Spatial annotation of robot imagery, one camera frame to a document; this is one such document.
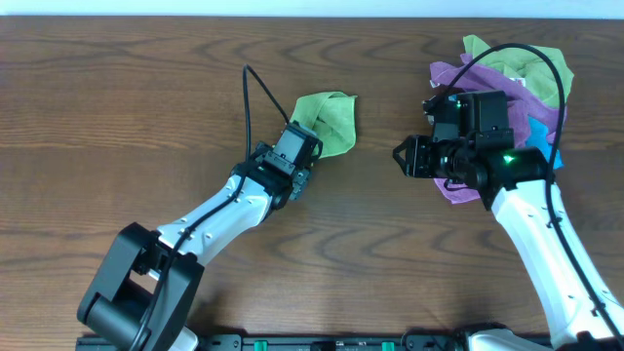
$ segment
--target pile of cloth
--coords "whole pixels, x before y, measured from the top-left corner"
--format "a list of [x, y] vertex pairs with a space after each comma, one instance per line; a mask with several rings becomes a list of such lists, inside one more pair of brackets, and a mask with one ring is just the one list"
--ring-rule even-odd
[[[465, 54], [461, 61], [467, 64], [489, 45], [476, 35], [464, 37]], [[561, 50], [534, 47], [544, 53], [561, 75], [564, 83], [565, 101], [572, 86], [574, 74], [566, 66]], [[444, 62], [431, 63], [431, 85], [448, 85], [463, 68]], [[505, 49], [482, 58], [473, 65], [455, 84], [455, 88], [466, 92], [501, 90], [507, 95], [509, 127], [514, 130], [515, 147], [535, 146], [548, 160], [555, 138], [559, 112], [558, 90], [550, 68], [541, 58], [522, 49]], [[555, 169], [562, 167], [559, 151]], [[479, 193], [472, 189], [445, 189], [445, 179], [434, 179], [444, 196], [453, 204], [479, 199]], [[461, 188], [464, 185], [449, 185]]]

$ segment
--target wood grain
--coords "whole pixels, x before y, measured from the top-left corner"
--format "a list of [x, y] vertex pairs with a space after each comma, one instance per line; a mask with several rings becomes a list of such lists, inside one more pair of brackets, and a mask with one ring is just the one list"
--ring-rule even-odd
[[[358, 95], [358, 142], [323, 160], [301, 201], [207, 268], [191, 327], [250, 333], [546, 332], [504, 231], [403, 177], [390, 149], [429, 131], [429, 63], [461, 38], [561, 48], [575, 74], [559, 174], [578, 235], [624, 296], [624, 22], [497, 19], [0, 19], [0, 349], [71, 349], [116, 233], [185, 214], [244, 155], [241, 67], [292, 111]], [[281, 118], [252, 87], [253, 140]]]

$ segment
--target white backdrop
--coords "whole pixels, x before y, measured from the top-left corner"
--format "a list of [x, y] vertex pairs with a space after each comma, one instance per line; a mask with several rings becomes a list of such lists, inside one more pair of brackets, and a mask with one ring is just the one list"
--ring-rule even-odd
[[624, 0], [0, 0], [0, 14], [624, 19]]

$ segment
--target light green cloth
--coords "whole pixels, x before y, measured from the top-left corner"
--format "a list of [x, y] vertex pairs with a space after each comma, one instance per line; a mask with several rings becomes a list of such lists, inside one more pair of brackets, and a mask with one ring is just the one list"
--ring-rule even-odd
[[355, 98], [341, 92], [300, 97], [291, 122], [299, 122], [323, 142], [321, 158], [341, 155], [355, 145]]
[[[478, 36], [469, 35], [464, 37], [464, 48], [467, 54], [476, 57], [489, 49], [489, 45]], [[562, 77], [562, 83], [564, 83], [565, 100], [567, 100], [574, 74], [567, 68], [564, 54], [561, 50], [554, 48], [538, 46], [533, 46], [533, 48], [544, 53], [557, 67]], [[482, 58], [479, 63], [494, 68], [509, 78], [525, 78], [526, 88], [535, 96], [550, 107], [559, 107], [557, 84], [553, 78], [553, 73], [548, 65], [534, 53], [510, 48], [491, 53]]]

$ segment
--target cloth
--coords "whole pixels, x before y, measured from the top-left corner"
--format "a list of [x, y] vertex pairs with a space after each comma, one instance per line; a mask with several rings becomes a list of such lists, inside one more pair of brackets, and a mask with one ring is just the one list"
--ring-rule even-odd
[[[531, 117], [528, 117], [528, 124], [530, 125], [530, 136], [526, 140], [526, 146], [537, 147], [544, 155], [544, 158], [546, 158], [546, 161], [548, 161], [550, 159], [550, 153], [553, 151], [553, 146], [546, 141], [548, 128]], [[564, 162], [562, 162], [562, 155], [559, 150], [557, 150], [557, 153], [555, 154], [555, 170], [563, 166]]]
[[[472, 60], [472, 56], [469, 54], [462, 54], [461, 60], [466, 64]], [[431, 63], [431, 81], [434, 84], [447, 85], [461, 68], [462, 67], [454, 67], [444, 62]], [[468, 92], [488, 90], [504, 91], [508, 98], [507, 113], [509, 117], [509, 127], [514, 129], [515, 147], [524, 147], [527, 144], [527, 140], [531, 134], [528, 116], [531, 116], [544, 125], [548, 131], [546, 140], [548, 142], [553, 141], [559, 109], [547, 106], [527, 88], [505, 77], [497, 70], [477, 63], [459, 78], [455, 87]], [[464, 189], [447, 191], [444, 188], [444, 179], [435, 179], [435, 182], [444, 196], [453, 204], [479, 199], [479, 193], [476, 190]], [[450, 184], [448, 187], [454, 188], [464, 186], [465, 185], [462, 184]]]
[[[566, 66], [564, 54], [559, 49], [533, 46], [544, 53], [559, 71], [564, 84], [565, 100], [572, 88], [574, 74]], [[476, 57], [489, 45], [476, 35], [464, 37], [466, 54]], [[525, 78], [526, 88], [550, 107], [559, 107], [559, 91], [553, 73], [546, 62], [523, 49], [509, 48], [491, 53], [479, 60], [480, 64], [494, 68], [508, 78]]]
[[355, 145], [355, 99], [342, 92], [300, 97], [291, 122], [299, 122], [323, 142], [321, 158], [341, 155]]

